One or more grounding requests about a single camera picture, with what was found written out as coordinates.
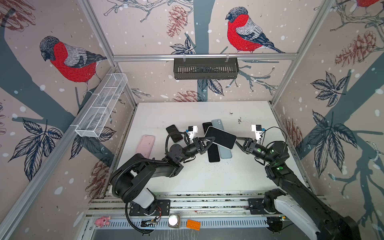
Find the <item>blue phone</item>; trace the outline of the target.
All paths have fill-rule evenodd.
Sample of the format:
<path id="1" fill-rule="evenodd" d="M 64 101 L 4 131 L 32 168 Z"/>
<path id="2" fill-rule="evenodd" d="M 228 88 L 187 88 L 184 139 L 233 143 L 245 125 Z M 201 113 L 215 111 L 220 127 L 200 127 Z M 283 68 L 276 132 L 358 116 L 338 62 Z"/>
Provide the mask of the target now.
<path id="1" fill-rule="evenodd" d="M 208 153 L 208 158 L 210 163 L 218 163 L 220 162 L 219 148 L 216 145 L 216 153 Z"/>

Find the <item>black phone table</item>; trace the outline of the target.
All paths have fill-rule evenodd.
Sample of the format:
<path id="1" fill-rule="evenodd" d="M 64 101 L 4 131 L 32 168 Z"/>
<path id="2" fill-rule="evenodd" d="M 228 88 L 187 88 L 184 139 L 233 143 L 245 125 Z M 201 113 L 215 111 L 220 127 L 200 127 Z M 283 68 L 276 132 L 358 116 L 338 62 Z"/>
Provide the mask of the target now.
<path id="1" fill-rule="evenodd" d="M 215 128 L 213 126 L 208 127 L 207 132 L 205 133 L 205 137 L 214 137 L 215 144 L 227 148 L 229 150 L 233 149 L 237 140 L 237 137 L 235 135 L 230 134 L 224 130 Z"/>

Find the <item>large phone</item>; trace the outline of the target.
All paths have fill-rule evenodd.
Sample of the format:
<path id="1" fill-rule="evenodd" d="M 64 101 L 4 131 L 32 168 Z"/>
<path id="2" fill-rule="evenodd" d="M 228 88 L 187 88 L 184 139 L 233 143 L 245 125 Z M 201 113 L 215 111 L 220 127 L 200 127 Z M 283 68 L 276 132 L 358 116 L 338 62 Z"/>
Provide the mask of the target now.
<path id="1" fill-rule="evenodd" d="M 232 152 L 230 149 L 224 148 L 222 146 L 219 146 L 219 155 L 221 159 L 231 159 L 232 158 Z"/>

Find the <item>black phone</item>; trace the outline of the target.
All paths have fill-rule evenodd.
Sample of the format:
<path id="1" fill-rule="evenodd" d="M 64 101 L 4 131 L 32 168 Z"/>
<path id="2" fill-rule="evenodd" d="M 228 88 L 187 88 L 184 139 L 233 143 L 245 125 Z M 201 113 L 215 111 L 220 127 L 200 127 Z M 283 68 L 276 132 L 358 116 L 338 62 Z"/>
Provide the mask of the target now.
<path id="1" fill-rule="evenodd" d="M 166 127 L 167 133 L 170 135 L 170 138 L 174 143 L 178 143 L 184 139 L 183 135 L 180 133 L 178 128 L 175 125 L 170 125 Z"/>

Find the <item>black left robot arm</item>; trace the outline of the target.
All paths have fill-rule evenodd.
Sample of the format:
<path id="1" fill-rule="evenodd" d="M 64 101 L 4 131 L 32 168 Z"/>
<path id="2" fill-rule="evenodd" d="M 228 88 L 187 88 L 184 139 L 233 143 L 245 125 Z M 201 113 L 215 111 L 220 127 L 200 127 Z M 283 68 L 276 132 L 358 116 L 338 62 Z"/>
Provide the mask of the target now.
<path id="1" fill-rule="evenodd" d="M 169 139 L 173 135 L 183 135 L 186 146 L 174 144 L 168 147 Z M 110 184 L 114 197 L 124 203 L 135 203 L 143 209 L 154 208 L 155 195 L 146 185 L 150 179 L 156 177 L 173 178 L 184 167 L 184 163 L 191 162 L 197 154 L 203 155 L 214 144 L 215 137 L 194 137 L 190 139 L 187 132 L 168 134 L 165 143 L 165 157 L 161 160 L 147 159 L 138 153 L 111 174 Z"/>

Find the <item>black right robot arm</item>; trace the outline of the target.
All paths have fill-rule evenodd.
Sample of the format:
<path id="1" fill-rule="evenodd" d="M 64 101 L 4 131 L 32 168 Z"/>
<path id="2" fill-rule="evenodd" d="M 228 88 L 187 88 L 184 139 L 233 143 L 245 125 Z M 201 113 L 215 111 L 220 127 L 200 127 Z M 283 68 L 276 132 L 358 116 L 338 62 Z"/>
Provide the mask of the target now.
<path id="1" fill-rule="evenodd" d="M 312 193 L 286 165 L 288 145 L 275 141 L 270 147 L 258 144 L 251 138 L 237 146 L 247 155 L 266 163 L 267 177 L 277 188 L 265 192 L 264 209 L 288 217 L 311 240 L 359 240 L 358 224 L 349 216 L 343 217 Z"/>

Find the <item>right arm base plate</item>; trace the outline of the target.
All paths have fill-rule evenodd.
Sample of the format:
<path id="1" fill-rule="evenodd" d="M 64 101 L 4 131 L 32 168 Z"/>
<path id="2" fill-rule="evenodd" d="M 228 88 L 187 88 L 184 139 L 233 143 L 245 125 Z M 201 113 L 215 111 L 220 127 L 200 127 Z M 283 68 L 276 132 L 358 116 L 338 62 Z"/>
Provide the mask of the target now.
<path id="1" fill-rule="evenodd" d="M 264 199 L 248 199 L 248 208 L 251 215 L 272 215 L 274 213 L 268 212 L 264 206 Z"/>

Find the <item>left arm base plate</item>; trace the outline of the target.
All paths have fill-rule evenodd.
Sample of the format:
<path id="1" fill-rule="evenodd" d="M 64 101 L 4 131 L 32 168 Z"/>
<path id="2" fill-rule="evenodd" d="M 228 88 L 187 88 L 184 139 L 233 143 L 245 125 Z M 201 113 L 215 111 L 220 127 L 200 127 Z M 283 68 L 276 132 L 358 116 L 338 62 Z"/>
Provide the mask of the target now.
<path id="1" fill-rule="evenodd" d="M 170 214 L 170 200 L 155 200 L 147 208 L 141 207 L 139 204 L 131 203 L 130 217 L 144 217 L 144 216 L 169 216 Z"/>

